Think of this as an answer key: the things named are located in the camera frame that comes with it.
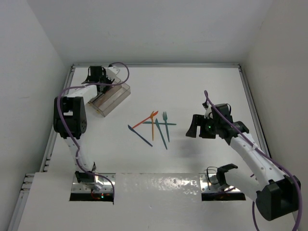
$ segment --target orange plastic knife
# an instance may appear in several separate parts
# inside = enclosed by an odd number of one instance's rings
[[[154,141],[154,111],[152,111],[150,118],[152,121],[152,140]]]
[[[132,128],[134,129],[135,127],[137,127],[137,126],[139,126],[140,124],[142,124],[143,122],[145,122],[145,121],[147,121],[148,119],[150,119],[151,118],[151,116],[155,116],[155,115],[157,115],[157,113],[158,113],[158,111],[157,112],[155,112],[153,115],[152,115],[152,113],[151,113],[151,115],[149,116],[149,117],[147,117],[146,119],[144,119],[143,121],[141,121],[140,123],[138,123],[138,124],[136,124],[135,126],[133,126]]]

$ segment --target white wall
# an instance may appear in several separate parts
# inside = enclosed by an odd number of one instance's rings
[[[28,0],[75,62],[240,62],[272,0]]]
[[[0,231],[4,231],[24,175],[39,170],[53,99],[68,67],[26,0],[0,1],[0,22]]]
[[[244,65],[270,152],[301,180],[301,230],[308,229],[307,11],[307,0],[274,1]]]

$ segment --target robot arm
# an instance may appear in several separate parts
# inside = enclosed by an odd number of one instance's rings
[[[105,68],[101,66],[91,66],[89,67],[87,79],[83,82],[83,84],[90,83],[112,84],[113,80],[108,78],[108,76],[106,75]],[[78,182],[95,182],[93,174],[87,174],[84,172],[94,172],[96,169],[95,163],[90,159],[89,155],[83,151],[84,144],[82,143],[82,134],[85,133],[87,129],[85,105],[91,99],[98,97],[99,95],[105,94],[109,89],[110,86],[90,85],[78,89],[73,93],[60,98],[60,107],[63,117],[77,144],[80,146],[79,152],[77,152],[78,147],[69,137],[60,119],[59,112],[57,109],[58,98],[55,98],[54,100],[53,127],[54,130],[59,133],[60,136],[64,139],[70,149],[71,155],[76,166],[75,175]]]
[[[257,153],[258,146],[248,128],[241,121],[233,122],[228,104],[218,104],[215,107],[254,144],[253,147],[208,104],[204,103],[203,106],[206,108],[205,115],[193,115],[186,136],[195,138],[198,126],[201,138],[215,139],[219,135],[242,157],[256,177],[249,177],[241,173],[236,165],[228,164],[217,170],[216,177],[220,186],[232,185],[241,190],[256,203],[266,220],[298,210],[295,183],[270,160]]]

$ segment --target clear plastic container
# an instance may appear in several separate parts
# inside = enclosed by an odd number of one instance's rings
[[[110,79],[115,79],[114,83],[119,83],[121,80],[116,74],[106,69],[106,73]],[[114,110],[123,100],[130,95],[130,86],[126,83],[110,88],[106,94],[90,100],[89,104],[101,115],[106,117]]]

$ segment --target white platform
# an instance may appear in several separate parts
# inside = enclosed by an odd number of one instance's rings
[[[229,163],[251,175],[247,165],[220,138],[185,137],[192,115],[204,113],[201,103],[205,101],[206,89],[214,103],[229,103],[233,119],[243,121],[257,139],[238,68],[133,67],[130,70],[131,95],[112,113],[102,118],[91,107],[86,109],[86,151],[99,172],[117,173],[115,205],[68,201],[74,163],[65,142],[57,137],[48,172],[35,176],[19,231],[254,230],[249,199],[202,202],[197,177],[207,166]],[[76,68],[72,86],[80,84],[86,76],[87,68]],[[125,76],[125,70],[121,69],[119,77]],[[127,127],[148,117],[153,110],[159,110],[160,121],[162,112],[167,111],[170,123],[177,123],[169,126],[168,150],[156,128],[152,142],[151,125],[140,125],[136,130],[153,148]],[[167,138],[164,126],[162,131]],[[196,183],[186,185],[188,180]],[[260,218],[258,212],[257,216],[260,230],[291,230],[294,223],[291,214],[272,222]]]

